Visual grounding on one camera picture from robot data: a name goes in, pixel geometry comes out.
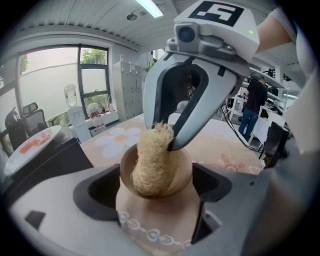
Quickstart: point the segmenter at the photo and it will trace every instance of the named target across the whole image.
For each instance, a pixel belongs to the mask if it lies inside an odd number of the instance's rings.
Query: loofah sponge
[[[167,123],[157,123],[140,137],[138,161],[131,174],[134,189],[142,196],[169,194],[179,165],[180,152],[168,151],[174,131]]]

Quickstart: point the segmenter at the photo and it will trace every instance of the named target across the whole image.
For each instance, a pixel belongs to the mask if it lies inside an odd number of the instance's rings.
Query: bowl
[[[167,189],[167,193],[157,196],[144,196],[135,190],[131,173],[138,161],[137,145],[133,145],[124,153],[120,161],[120,178],[126,188],[138,197],[144,199],[164,199],[172,197],[182,191],[192,179],[192,160],[185,149],[179,150],[179,165],[176,174]]]

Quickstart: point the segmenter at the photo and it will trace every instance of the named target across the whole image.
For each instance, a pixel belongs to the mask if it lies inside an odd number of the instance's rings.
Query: white flowers
[[[110,159],[118,157],[124,150],[125,145],[133,146],[139,141],[140,129],[132,127],[125,131],[119,127],[110,130],[110,136],[102,136],[95,140],[97,147],[103,147],[102,156]]]
[[[101,108],[99,108],[98,103],[94,102],[94,103],[90,103],[87,107],[86,107],[86,112],[88,114],[88,116],[90,117],[90,115],[94,112],[101,112]]]

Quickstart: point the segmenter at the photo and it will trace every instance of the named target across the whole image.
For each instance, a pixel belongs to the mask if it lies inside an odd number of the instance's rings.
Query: white plate
[[[61,126],[51,126],[47,129],[39,131],[37,134],[33,135],[32,137],[28,138],[24,143],[22,143],[10,156],[8,161],[4,167],[4,174],[7,176],[13,175],[16,173],[20,168],[25,166],[29,163],[33,158],[35,158],[60,132]],[[42,140],[42,134],[47,133],[50,134],[50,139],[47,140],[44,144],[40,146],[32,146],[26,153],[20,153],[20,149],[24,147],[28,142],[33,141],[34,139]]]

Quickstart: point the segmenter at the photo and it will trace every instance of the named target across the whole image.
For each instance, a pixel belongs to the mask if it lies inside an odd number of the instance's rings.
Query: ceiling light
[[[291,94],[288,94],[288,95],[284,94],[283,96],[287,96],[288,98],[292,98],[292,99],[298,98],[297,96],[294,96],[294,95],[291,95]]]
[[[140,5],[143,6],[154,18],[163,16],[162,11],[156,6],[152,0],[136,0]]]

